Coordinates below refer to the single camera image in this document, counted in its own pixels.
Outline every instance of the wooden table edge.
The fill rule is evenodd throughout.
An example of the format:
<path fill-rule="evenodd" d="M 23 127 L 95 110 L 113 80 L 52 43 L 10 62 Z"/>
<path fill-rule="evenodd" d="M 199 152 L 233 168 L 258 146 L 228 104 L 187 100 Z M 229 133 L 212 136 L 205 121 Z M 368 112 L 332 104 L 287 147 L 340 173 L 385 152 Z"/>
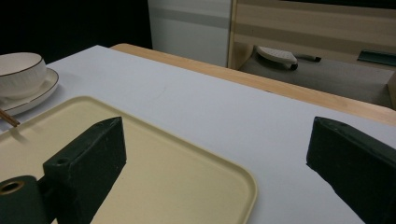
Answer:
<path fill-rule="evenodd" d="M 396 111 L 384 106 L 372 105 L 323 91 L 315 91 L 266 77 L 253 76 L 248 73 L 214 64 L 202 63 L 153 49 L 140 48 L 130 44 L 118 44 L 111 47 L 111 49 L 150 59 L 159 63 L 167 63 L 212 77 L 229 80 L 262 91 L 269 91 L 294 100 L 307 102 L 312 105 L 319 105 L 396 126 Z"/>

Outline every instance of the bowl rim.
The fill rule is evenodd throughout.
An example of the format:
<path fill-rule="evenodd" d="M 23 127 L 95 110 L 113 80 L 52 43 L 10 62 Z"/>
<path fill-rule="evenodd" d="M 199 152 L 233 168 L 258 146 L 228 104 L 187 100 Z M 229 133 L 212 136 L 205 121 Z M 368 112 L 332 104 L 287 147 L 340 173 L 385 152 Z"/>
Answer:
<path fill-rule="evenodd" d="M 27 67 L 27 68 L 24 68 L 24 69 L 22 69 L 22 70 L 20 70 L 20 71 L 13 72 L 13 73 L 7 73 L 7 74 L 3 74 L 3 75 L 0 74 L 0 77 L 7 77 L 7 76 L 14 75 L 14 74 L 16 74 L 16 73 L 20 73 L 20 72 L 26 71 L 26 70 L 28 70 L 28 69 L 31 69 L 31 68 L 37 66 L 37 65 L 40 64 L 42 61 L 44 61 L 43 57 L 42 57 L 40 54 L 33 53 L 33 52 L 15 52 L 15 53 L 9 53 L 9 54 L 2 54 L 2 55 L 0 55 L 0 56 L 6 56 L 6 55 L 11 55 L 11 54 L 26 54 L 26 53 L 38 55 L 38 56 L 40 57 L 40 60 L 38 61 L 38 63 L 35 63 L 35 64 L 33 64 L 33 65 L 31 65 L 31 66 L 29 66 L 29 67 Z"/>

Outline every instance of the saucer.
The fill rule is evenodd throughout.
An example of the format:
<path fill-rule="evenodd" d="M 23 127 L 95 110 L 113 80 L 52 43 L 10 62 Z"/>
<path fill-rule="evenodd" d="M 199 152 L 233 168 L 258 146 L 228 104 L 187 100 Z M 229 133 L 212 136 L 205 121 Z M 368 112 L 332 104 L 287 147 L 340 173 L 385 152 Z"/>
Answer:
<path fill-rule="evenodd" d="M 47 68 L 46 80 L 35 94 L 22 99 L 0 98 L 0 108 L 2 108 L 11 116 L 29 110 L 41 104 L 55 92 L 56 88 L 58 87 L 58 80 L 58 73 L 50 68 Z"/>

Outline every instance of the chopstick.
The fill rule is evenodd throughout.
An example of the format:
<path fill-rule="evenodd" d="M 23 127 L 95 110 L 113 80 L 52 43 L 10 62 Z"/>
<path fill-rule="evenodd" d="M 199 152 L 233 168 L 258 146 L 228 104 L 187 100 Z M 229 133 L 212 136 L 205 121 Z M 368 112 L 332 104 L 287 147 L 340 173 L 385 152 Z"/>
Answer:
<path fill-rule="evenodd" d="M 20 124 L 19 121 L 14 119 L 12 116 L 10 116 L 8 113 L 6 113 L 6 111 L 2 110 L 1 108 L 0 108 L 0 118 L 8 122 L 13 127 L 17 127 Z"/>

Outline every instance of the dark wall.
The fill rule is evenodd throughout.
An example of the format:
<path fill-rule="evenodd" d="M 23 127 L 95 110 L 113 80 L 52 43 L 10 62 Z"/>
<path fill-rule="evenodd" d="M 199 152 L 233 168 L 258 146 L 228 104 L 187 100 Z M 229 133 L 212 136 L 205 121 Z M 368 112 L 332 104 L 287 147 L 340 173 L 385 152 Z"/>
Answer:
<path fill-rule="evenodd" d="M 151 49 L 147 0 L 15 0 L 0 6 L 0 54 L 35 52 L 46 63 L 95 45 Z"/>
<path fill-rule="evenodd" d="M 327 5 L 351 6 L 351 7 L 378 7 L 395 9 L 395 0 L 286 0 L 289 2 L 306 2 Z"/>

